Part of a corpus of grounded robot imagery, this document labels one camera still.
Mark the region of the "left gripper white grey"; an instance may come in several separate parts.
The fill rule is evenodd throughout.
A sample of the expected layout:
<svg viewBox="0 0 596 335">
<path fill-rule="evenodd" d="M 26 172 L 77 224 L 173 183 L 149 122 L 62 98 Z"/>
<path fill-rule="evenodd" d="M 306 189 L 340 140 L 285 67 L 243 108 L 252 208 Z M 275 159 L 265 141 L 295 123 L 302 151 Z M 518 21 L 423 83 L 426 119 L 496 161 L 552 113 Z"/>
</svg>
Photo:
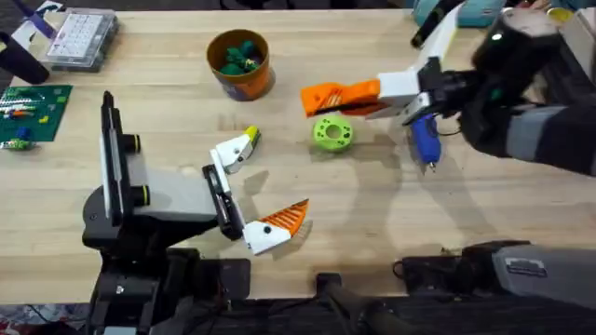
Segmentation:
<svg viewBox="0 0 596 335">
<path fill-rule="evenodd" d="M 84 205 L 83 245 L 102 254 L 161 254 L 215 228 L 232 241 L 243 237 L 254 256 L 289 242 L 302 228 L 308 198 L 245 224 L 227 183 L 254 143 L 249 134 L 221 142 L 200 175 L 185 176 L 146 166 L 137 136 L 100 135 L 102 184 Z"/>
</svg>

